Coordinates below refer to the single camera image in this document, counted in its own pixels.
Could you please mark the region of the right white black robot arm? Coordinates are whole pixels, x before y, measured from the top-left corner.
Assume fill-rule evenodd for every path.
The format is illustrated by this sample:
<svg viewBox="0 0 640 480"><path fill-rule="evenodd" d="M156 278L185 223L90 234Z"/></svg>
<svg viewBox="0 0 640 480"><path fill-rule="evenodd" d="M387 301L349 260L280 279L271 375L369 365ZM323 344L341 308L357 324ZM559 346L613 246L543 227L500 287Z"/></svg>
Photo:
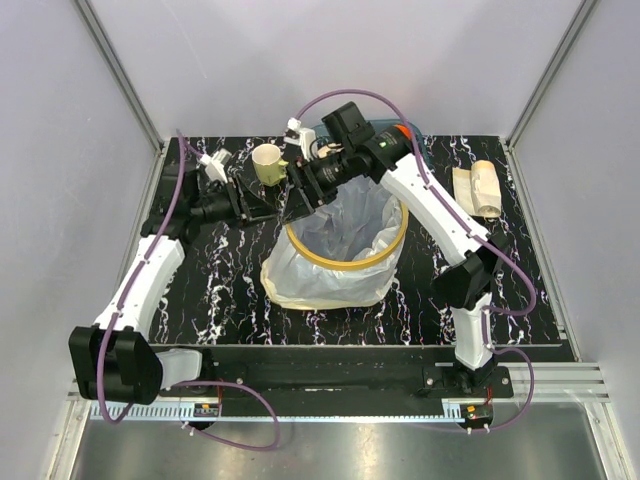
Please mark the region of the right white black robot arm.
<svg viewBox="0 0 640 480"><path fill-rule="evenodd" d="M298 118L287 122L285 141L298 147L302 156L287 167L284 221L310 216L333 202L340 186L358 177L371 179L395 196L427 230L449 264L433 286L452 313L455 360L432 386L470 397L492 391L497 360L482 316L491 303L505 237L489 234L467 216L430 175L408 127L392 125L376 131L353 102L322 122L334 142L322 158L312 155L315 132Z"/></svg>

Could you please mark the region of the cream translucent trash bag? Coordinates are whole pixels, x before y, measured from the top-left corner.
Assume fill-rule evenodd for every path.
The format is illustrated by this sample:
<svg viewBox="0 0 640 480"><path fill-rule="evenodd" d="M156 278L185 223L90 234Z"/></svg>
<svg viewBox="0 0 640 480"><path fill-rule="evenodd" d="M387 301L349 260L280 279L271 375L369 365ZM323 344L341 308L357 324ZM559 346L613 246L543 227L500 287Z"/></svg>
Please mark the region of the cream translucent trash bag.
<svg viewBox="0 0 640 480"><path fill-rule="evenodd" d="M338 188L337 198L282 227L263 262L267 297L294 310L369 307L395 278L409 212L366 177Z"/></svg>

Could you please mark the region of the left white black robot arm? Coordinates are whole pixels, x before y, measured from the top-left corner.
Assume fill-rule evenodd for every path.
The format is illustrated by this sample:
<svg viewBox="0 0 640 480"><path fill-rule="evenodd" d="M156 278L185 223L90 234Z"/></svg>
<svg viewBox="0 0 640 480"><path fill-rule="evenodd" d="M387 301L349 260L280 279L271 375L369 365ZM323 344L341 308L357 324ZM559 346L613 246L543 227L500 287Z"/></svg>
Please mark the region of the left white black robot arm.
<svg viewBox="0 0 640 480"><path fill-rule="evenodd" d="M202 190L196 169L166 168L156 189L156 206L143 223L134 261L116 294L92 325L76 327L69 337L81 396L149 405L178 383L193 395L208 394L216 382L214 369L196 350L155 352L149 344L151 323L202 226L251 226L276 215L276 207L240 178Z"/></svg>

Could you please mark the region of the roll of cream trash bags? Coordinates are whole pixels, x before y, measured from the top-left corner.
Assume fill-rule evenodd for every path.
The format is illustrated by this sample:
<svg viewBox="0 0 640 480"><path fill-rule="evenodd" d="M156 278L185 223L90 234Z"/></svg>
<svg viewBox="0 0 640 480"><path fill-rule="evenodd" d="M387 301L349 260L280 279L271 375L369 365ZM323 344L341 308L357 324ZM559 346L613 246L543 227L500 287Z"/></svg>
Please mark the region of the roll of cream trash bags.
<svg viewBox="0 0 640 480"><path fill-rule="evenodd" d="M477 160L469 170L452 171L454 198L469 215L487 219L502 214L500 183L495 166L488 160Z"/></svg>

